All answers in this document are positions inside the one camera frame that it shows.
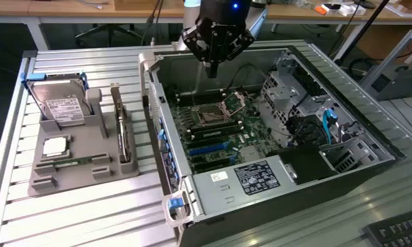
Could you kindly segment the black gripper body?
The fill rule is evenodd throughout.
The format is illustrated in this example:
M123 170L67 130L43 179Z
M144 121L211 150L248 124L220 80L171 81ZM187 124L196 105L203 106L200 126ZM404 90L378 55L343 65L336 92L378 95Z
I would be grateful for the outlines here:
M210 32L214 23L235 26L238 31L244 32L250 7L251 1L244 0L202 0L200 13L196 19L199 32Z

